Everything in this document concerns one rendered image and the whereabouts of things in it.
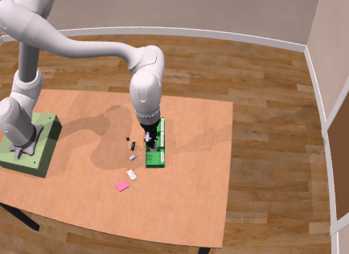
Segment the green three-compartment bin rack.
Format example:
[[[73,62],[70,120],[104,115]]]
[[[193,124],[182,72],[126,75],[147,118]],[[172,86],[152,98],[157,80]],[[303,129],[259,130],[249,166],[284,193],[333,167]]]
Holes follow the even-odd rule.
[[[159,118],[157,127],[157,153],[150,152],[150,147],[146,145],[146,168],[165,168],[165,118]],[[161,144],[160,144],[161,138]],[[161,155],[161,164],[160,164]],[[157,164],[157,165],[155,165]]]

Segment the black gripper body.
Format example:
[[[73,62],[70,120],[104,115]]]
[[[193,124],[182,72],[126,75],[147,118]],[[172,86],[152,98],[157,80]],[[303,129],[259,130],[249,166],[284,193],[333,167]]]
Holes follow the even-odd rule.
[[[159,120],[152,125],[143,125],[140,123],[140,126],[145,130],[146,134],[147,132],[149,132],[149,135],[152,135],[153,134],[152,129],[155,129],[156,127],[158,127],[158,124],[159,124]]]

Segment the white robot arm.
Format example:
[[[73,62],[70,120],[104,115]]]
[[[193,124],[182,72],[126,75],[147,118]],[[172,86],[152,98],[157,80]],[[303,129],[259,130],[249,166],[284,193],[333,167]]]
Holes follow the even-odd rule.
[[[162,50],[154,45],[136,48],[124,43],[69,39],[46,20],[54,1],[0,1],[0,28],[20,42],[18,71],[14,74],[12,91],[10,97],[0,102],[0,129],[11,141],[9,151],[15,151],[14,157],[18,159],[22,154],[35,154],[43,131],[43,125],[31,123],[32,111],[43,87],[43,74],[37,69],[39,49],[72,59],[122,58],[133,74],[129,92],[138,121],[152,125],[161,115],[165,71]]]

